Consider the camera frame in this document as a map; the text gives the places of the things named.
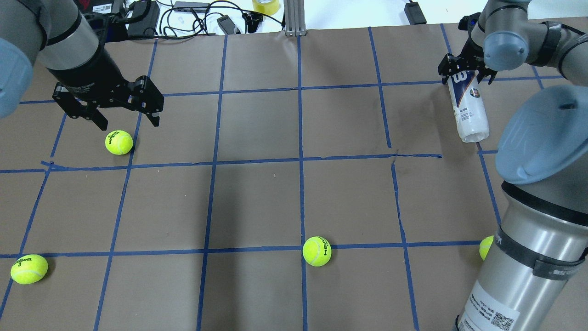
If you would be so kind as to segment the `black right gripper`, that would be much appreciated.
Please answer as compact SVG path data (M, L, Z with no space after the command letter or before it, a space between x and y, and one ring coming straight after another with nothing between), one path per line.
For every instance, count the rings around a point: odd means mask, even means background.
M462 71L477 71L477 82L487 79L490 85L498 74L497 71L487 67L483 58L482 48L475 46L474 42L468 40L458 55L446 54L438 65L438 74L442 76L442 84L447 84L449 78Z

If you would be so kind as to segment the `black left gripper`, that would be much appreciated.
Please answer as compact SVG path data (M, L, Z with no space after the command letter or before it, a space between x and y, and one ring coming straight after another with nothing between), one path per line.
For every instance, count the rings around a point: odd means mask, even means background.
M71 119L92 121L101 131L108 120L101 108L125 108L144 114L155 127L160 125L164 96L147 75L126 80L109 55L95 55L83 65L52 70L57 78L53 100Z

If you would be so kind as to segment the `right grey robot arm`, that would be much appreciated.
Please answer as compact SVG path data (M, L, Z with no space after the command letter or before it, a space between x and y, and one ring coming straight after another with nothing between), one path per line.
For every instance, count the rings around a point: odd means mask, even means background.
M105 283L83 331L538 331L587 243L587 89L512 114L487 158L440 84L313 89L344 31L153 46L202 51L216 94L143 121Z

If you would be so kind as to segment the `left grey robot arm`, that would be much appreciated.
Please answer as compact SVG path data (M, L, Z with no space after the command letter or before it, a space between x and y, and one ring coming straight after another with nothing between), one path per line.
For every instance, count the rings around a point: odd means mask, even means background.
M40 61L57 79L52 98L72 119L106 130L102 108L144 114L159 126L164 97L143 75L122 75L103 40L71 0L3 0L0 32L1 117L11 115L31 85Z

